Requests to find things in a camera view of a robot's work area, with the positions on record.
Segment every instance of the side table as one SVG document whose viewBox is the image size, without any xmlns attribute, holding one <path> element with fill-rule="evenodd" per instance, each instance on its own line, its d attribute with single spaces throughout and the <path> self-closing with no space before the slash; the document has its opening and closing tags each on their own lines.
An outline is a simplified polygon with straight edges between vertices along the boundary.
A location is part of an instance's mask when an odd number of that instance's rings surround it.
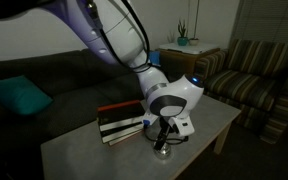
<svg viewBox="0 0 288 180">
<path fill-rule="evenodd" d="M 167 76 L 193 74 L 195 62 L 209 54 L 219 51 L 215 44 L 199 42 L 197 46 L 178 46 L 175 43 L 160 45 L 161 69 Z"/>
</svg>

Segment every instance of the teal cushion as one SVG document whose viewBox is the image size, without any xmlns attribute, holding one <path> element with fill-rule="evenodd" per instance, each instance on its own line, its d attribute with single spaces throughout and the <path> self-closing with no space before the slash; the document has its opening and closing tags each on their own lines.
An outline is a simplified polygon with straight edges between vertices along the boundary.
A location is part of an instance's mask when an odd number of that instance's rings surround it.
<svg viewBox="0 0 288 180">
<path fill-rule="evenodd" d="M 16 114 L 36 114 L 52 101 L 51 97 L 25 76 L 0 80 L 0 103 Z"/>
</svg>

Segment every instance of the book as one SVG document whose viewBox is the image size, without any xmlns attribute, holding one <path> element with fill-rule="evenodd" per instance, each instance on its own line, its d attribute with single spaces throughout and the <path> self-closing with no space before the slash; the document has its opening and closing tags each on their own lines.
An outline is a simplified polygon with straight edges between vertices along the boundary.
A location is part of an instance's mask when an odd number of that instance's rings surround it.
<svg viewBox="0 0 288 180">
<path fill-rule="evenodd" d="M 113 145 L 141 131 L 144 113 L 139 100 L 99 107 L 97 121 L 103 143 Z"/>
<path fill-rule="evenodd" d="M 145 110 L 139 100 L 102 106 L 97 109 L 100 131 L 142 122 Z"/>
</svg>

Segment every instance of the table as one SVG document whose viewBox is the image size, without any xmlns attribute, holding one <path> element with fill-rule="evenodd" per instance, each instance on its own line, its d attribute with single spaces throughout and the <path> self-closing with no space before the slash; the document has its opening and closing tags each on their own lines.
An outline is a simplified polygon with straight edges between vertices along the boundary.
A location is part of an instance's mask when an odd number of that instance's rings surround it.
<svg viewBox="0 0 288 180">
<path fill-rule="evenodd" d="M 195 62 L 219 51 L 215 44 L 199 42 L 197 46 L 178 46 L 175 43 L 160 45 L 160 66 L 167 74 L 193 74 Z"/>
<path fill-rule="evenodd" d="M 114 146 L 102 144 L 98 126 L 92 122 L 41 145 L 45 180 L 175 178 L 217 137 L 214 151 L 221 152 L 239 113 L 203 95 L 191 111 L 195 133 L 188 142 L 172 146 L 165 160 L 155 156 L 153 144 L 141 133 Z M 153 126 L 157 136 L 159 125 Z"/>
</svg>

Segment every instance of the striped armchair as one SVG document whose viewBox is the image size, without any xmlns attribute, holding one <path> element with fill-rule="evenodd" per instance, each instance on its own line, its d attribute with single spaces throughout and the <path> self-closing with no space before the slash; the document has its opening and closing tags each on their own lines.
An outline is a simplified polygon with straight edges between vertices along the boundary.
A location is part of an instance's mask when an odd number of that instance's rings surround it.
<svg viewBox="0 0 288 180">
<path fill-rule="evenodd" d="M 205 94 L 242 110 L 234 121 L 275 144 L 288 125 L 288 43 L 235 39 L 195 64 Z"/>
</svg>

